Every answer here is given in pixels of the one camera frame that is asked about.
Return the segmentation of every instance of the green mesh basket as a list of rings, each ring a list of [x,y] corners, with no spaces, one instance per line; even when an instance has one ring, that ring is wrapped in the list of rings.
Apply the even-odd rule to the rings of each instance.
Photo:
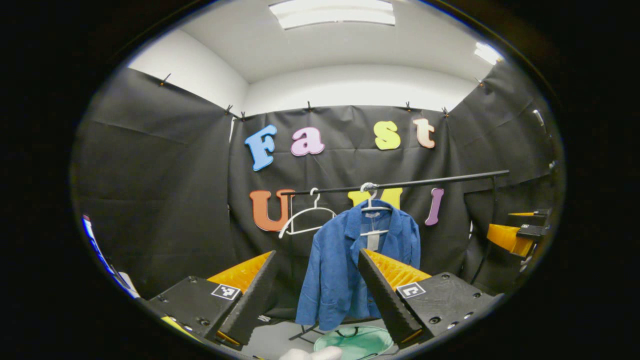
[[[369,360],[384,354],[394,342],[385,329],[375,326],[343,327],[322,335],[314,344],[314,351],[339,347],[342,360]]]

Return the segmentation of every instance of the white hanger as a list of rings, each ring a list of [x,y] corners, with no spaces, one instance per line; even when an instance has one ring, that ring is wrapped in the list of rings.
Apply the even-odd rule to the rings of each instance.
[[[360,187],[360,192],[364,192],[367,188],[373,188],[373,195],[371,195],[369,197],[369,204],[368,206],[362,208],[362,211],[370,211],[370,210],[389,210],[389,211],[393,211],[392,208],[387,208],[385,206],[371,206],[371,199],[376,197],[376,194],[378,194],[378,187],[375,184],[372,183],[364,183],[361,187]],[[375,234],[384,234],[384,233],[388,233],[389,230],[373,230],[373,231],[369,231],[367,233],[362,233],[360,234],[360,236],[368,236],[368,235],[375,235]]]
[[[314,191],[316,191],[316,190],[318,190],[318,188],[313,188],[313,189],[311,189],[311,192],[309,193],[309,195],[313,195],[313,194],[314,194]],[[282,239],[282,235],[283,235],[285,232],[286,232],[287,234],[289,234],[289,235],[293,235],[293,234],[306,233],[307,231],[318,230],[318,229],[320,229],[320,228],[322,227],[322,226],[318,226],[318,227],[313,227],[313,228],[311,228],[311,229],[300,230],[300,231],[293,231],[293,223],[292,223],[292,221],[293,221],[293,219],[294,219],[296,216],[298,216],[298,215],[300,215],[300,214],[302,214],[302,213],[306,213],[306,212],[311,211],[311,210],[327,210],[327,211],[329,211],[329,212],[332,214],[331,218],[334,218],[334,217],[335,217],[335,213],[333,212],[333,210],[331,210],[331,209],[327,209],[327,208],[318,208],[318,200],[319,200],[319,199],[320,199],[320,194],[318,194],[318,197],[316,197],[316,200],[314,201],[314,207],[313,207],[313,208],[304,209],[303,211],[300,211],[299,213],[297,213],[297,214],[293,215],[290,219],[288,219],[288,220],[287,220],[287,222],[286,222],[286,223],[284,224],[284,226],[282,227],[282,229],[280,230],[280,233],[278,234],[278,238]],[[292,229],[292,231],[285,231],[285,230],[289,227],[289,224],[291,224],[291,229]]]

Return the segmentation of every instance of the gray floor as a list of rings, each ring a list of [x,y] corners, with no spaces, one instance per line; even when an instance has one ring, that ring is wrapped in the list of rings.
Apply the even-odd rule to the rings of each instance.
[[[380,320],[374,320],[369,322],[362,322],[349,325],[338,326],[338,329],[343,327],[353,327],[356,325],[368,325],[381,327],[386,329],[385,323]],[[289,338],[299,334],[301,332],[300,325],[293,322],[281,322],[274,325],[265,325],[256,327],[251,335],[249,344],[243,347],[241,353],[248,356],[259,356],[267,360],[278,360],[278,358],[284,355],[289,349],[297,348],[306,352],[314,351],[314,344],[319,337],[321,337],[326,331],[310,331],[302,336],[302,338],[296,338],[289,341]],[[398,347],[396,345],[391,346],[384,354],[376,357],[381,359],[398,353]]]

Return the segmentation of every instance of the denim jacket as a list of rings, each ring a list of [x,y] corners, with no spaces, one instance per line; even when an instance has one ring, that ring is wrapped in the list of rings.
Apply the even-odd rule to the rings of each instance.
[[[389,203],[373,199],[372,206],[385,206],[392,211],[362,212],[367,201],[344,211],[327,222],[314,235],[307,274],[298,301],[296,323],[315,325],[330,331],[345,316],[353,318],[381,317],[367,285],[358,271],[360,249],[367,247],[361,233],[374,230],[380,234],[380,254],[420,268],[420,234],[418,225],[404,211]]]

